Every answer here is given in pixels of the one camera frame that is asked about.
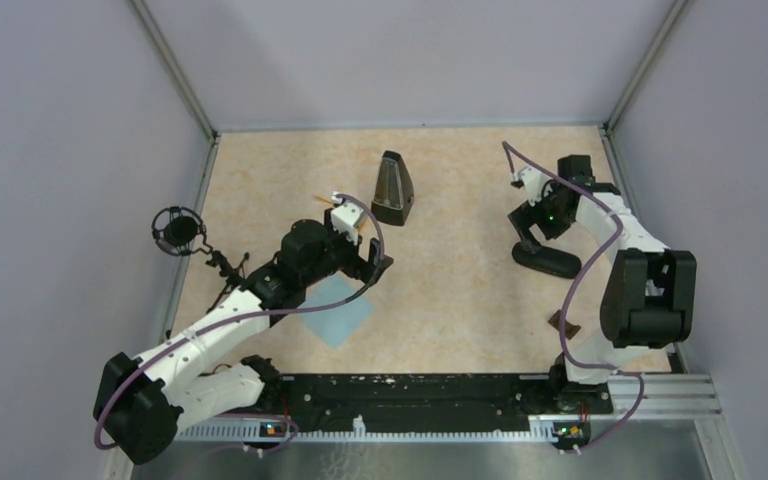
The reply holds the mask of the black glasses case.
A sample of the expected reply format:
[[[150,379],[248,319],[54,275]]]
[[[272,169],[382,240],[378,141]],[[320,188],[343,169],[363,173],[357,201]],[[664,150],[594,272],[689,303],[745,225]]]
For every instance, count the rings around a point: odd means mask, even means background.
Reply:
[[[512,258],[518,265],[563,279],[575,278],[582,269],[577,256],[549,246],[530,252],[517,243],[512,247]]]

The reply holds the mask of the orange sunglasses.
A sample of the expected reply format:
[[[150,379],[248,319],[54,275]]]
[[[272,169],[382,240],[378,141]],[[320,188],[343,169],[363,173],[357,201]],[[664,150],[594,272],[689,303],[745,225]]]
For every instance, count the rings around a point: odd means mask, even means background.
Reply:
[[[335,205],[337,203],[336,200],[334,200],[334,199],[332,199],[330,197],[326,198],[326,197],[319,196],[319,195],[313,195],[313,198],[315,200],[317,200],[317,201],[320,201],[320,202],[323,202],[323,203],[327,203],[327,204],[331,204],[331,205]]]

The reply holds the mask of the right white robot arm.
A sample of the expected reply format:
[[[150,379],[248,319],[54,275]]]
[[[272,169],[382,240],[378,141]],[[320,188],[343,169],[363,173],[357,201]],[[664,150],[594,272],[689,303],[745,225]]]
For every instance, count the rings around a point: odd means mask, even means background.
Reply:
[[[675,250],[649,233],[612,183],[596,180],[587,155],[569,155],[556,173],[529,162],[511,171],[511,184],[524,190],[524,202],[508,219],[519,236],[514,261],[526,268],[583,281],[586,262],[572,253],[541,244],[572,225],[585,228],[599,247],[597,258],[611,264],[599,308],[599,329],[581,345],[562,352],[546,385],[549,404],[572,412],[587,390],[605,383],[633,360],[686,340],[692,329],[697,261],[687,250]]]

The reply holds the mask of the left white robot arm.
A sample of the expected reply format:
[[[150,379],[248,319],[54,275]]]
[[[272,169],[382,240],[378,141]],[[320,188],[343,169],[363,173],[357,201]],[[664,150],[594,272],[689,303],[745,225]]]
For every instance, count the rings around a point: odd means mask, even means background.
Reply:
[[[273,258],[200,320],[152,349],[107,361],[93,408],[95,447],[119,449],[141,465],[201,421],[249,406],[262,414],[274,410],[281,388],[266,359],[242,360],[219,373],[208,368],[288,315],[360,299],[392,263],[371,209],[336,195],[322,220],[293,223]]]

